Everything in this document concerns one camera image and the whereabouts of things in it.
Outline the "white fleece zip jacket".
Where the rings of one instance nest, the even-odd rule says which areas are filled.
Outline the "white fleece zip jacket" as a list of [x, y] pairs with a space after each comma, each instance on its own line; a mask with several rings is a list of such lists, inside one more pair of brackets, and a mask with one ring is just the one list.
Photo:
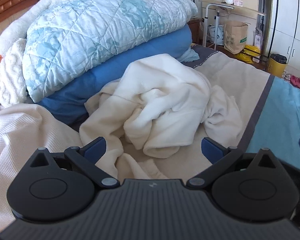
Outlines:
[[188, 180], [210, 166], [203, 137], [229, 146], [243, 126], [233, 96], [167, 54], [132, 62], [85, 108], [81, 141], [105, 139], [96, 166], [118, 180]]

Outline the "pink slippers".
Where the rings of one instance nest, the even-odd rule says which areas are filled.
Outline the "pink slippers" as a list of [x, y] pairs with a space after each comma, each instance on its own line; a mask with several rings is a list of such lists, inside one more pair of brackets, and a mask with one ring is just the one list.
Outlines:
[[294, 87], [297, 87], [297, 88], [300, 88], [300, 78], [294, 76], [294, 75], [291, 75], [290, 76], [290, 83], [294, 86]]

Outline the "cream knitted blanket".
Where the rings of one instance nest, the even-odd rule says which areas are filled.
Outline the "cream knitted blanket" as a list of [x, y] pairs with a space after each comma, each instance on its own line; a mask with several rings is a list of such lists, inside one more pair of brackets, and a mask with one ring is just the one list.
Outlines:
[[18, 104], [0, 111], [0, 232], [14, 221], [6, 193], [11, 182], [40, 147], [62, 152], [82, 146], [79, 133], [44, 107]]

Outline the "yellow trash bin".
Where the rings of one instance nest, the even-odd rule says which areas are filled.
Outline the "yellow trash bin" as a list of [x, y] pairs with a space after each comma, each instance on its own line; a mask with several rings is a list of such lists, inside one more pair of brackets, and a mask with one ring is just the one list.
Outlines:
[[287, 58], [281, 54], [271, 54], [267, 64], [267, 72], [271, 75], [282, 77], [287, 65]]

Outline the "blue folded blanket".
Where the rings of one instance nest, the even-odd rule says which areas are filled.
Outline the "blue folded blanket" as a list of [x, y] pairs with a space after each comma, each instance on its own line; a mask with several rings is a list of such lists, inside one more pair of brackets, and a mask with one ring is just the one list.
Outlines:
[[107, 83], [121, 78], [130, 63], [157, 54], [169, 54], [178, 59], [190, 49], [191, 43], [192, 34], [186, 25], [112, 57], [44, 98], [38, 105], [47, 109], [57, 120], [78, 129], [88, 118], [85, 102]]

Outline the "yellow plastic bag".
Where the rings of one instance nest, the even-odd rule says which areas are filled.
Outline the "yellow plastic bag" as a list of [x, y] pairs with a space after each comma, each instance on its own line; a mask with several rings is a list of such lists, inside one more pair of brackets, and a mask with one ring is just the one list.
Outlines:
[[235, 54], [235, 58], [247, 64], [259, 63], [261, 56], [260, 53], [261, 51], [258, 47], [246, 45], [240, 53]]

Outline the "white goose plush toy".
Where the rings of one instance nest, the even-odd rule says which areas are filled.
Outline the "white goose plush toy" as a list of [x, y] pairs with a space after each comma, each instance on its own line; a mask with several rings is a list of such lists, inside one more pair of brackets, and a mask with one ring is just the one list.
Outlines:
[[40, 0], [0, 35], [0, 110], [26, 101], [22, 61], [27, 30], [43, 11], [63, 1]]

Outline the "white wardrobe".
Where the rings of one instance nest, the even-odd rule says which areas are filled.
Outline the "white wardrobe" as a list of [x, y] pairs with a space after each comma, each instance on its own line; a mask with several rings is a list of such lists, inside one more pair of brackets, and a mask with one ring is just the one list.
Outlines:
[[300, 0], [269, 0], [264, 54], [280, 54], [300, 73]]

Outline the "brown paper bag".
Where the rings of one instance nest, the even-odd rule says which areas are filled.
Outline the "brown paper bag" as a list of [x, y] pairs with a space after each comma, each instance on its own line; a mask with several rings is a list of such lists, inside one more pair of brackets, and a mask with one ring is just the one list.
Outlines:
[[247, 42], [248, 25], [239, 21], [228, 21], [224, 25], [224, 48], [232, 54], [240, 53]]

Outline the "light blue quilted comforter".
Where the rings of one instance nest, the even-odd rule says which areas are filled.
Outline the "light blue quilted comforter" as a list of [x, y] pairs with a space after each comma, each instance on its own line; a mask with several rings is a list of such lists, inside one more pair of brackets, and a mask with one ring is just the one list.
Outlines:
[[34, 102], [196, 16], [191, 0], [68, 0], [42, 12], [27, 30], [26, 89]]

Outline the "white metal side table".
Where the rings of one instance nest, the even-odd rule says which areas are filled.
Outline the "white metal side table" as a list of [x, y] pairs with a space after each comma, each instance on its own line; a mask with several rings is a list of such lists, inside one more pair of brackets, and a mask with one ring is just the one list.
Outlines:
[[209, 9], [211, 7], [216, 7], [215, 11], [216, 11], [216, 16], [215, 16], [215, 35], [213, 37], [213, 46], [214, 49], [216, 49], [217, 47], [217, 39], [218, 39], [218, 28], [219, 28], [219, 17], [220, 17], [220, 10], [221, 9], [229, 9], [229, 10], [234, 10], [235, 7], [234, 5], [229, 5], [226, 3], [220, 3], [220, 2], [207, 2], [207, 6], [206, 6], [206, 13], [205, 16], [203, 18], [203, 22], [204, 22], [204, 30], [203, 30], [203, 47], [206, 47], [206, 43], [207, 43], [207, 31], [208, 31], [208, 19], [209, 19]]

